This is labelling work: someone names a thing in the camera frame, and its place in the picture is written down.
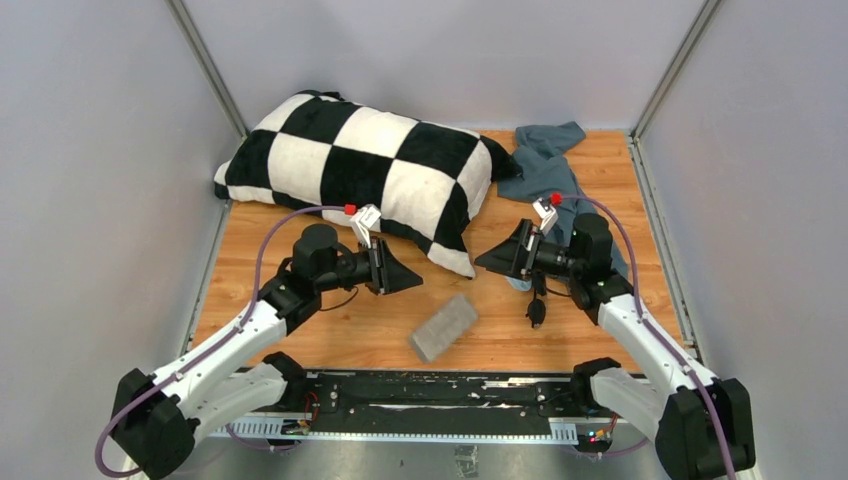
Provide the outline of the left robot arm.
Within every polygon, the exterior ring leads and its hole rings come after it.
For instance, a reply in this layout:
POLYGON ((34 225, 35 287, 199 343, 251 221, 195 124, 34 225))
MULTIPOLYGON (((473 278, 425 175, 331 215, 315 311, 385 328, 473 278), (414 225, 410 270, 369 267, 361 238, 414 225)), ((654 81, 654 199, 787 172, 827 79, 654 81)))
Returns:
POLYGON ((375 295, 390 295, 422 283, 384 239, 373 237, 351 251, 333 227, 310 225, 229 324, 154 372, 133 369, 119 380, 104 435, 137 472, 163 479, 203 439, 242 415, 272 404, 293 413, 304 405, 307 389, 290 357, 276 353, 245 373, 239 369, 316 314, 324 292, 363 285, 375 295))

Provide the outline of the light blue cleaning cloth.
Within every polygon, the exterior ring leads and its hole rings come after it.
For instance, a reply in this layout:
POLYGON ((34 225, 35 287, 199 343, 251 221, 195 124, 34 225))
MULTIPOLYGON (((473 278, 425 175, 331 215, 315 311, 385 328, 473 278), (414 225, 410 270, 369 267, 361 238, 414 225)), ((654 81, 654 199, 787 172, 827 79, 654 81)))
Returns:
POLYGON ((533 289, 531 280, 522 280, 522 279, 515 279, 515 278, 507 277, 506 281, 508 282, 508 284, 512 288, 514 288, 517 291, 527 292, 527 291, 530 291, 530 290, 533 289))

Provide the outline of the grey glasses case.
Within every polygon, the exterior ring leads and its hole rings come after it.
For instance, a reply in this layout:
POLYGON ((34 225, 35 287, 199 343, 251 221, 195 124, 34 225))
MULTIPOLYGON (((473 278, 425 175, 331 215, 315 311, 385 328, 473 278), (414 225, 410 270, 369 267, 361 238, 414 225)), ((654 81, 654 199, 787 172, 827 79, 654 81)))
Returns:
POLYGON ((457 294, 442 305, 408 337, 409 344, 424 364, 434 362, 479 319, 465 294, 457 294))

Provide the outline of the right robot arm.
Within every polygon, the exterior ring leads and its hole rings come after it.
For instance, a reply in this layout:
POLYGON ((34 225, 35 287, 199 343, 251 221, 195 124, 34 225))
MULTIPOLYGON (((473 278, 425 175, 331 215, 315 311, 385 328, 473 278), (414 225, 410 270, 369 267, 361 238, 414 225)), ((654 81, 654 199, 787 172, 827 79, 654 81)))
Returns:
POLYGON ((545 240, 529 219, 475 264, 514 279, 563 277, 570 297, 610 334, 645 376, 635 379, 609 358, 575 367, 571 403, 584 417, 605 409, 649 440, 671 479, 733 478, 756 464, 750 395, 688 354, 658 324, 636 284, 612 266, 606 218, 578 215, 568 245, 545 240))

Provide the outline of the black white checkered pillow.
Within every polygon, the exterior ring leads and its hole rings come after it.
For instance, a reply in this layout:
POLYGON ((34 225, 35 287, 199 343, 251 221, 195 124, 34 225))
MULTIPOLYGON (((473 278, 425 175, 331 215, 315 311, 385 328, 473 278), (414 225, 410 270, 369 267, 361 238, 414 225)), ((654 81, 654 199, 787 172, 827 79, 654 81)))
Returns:
POLYGON ((373 231, 412 241, 432 263, 475 277, 463 233, 492 184, 522 168, 476 131, 371 108, 336 92, 305 90, 284 100, 248 134, 213 177, 222 200, 292 210, 372 205, 373 231))

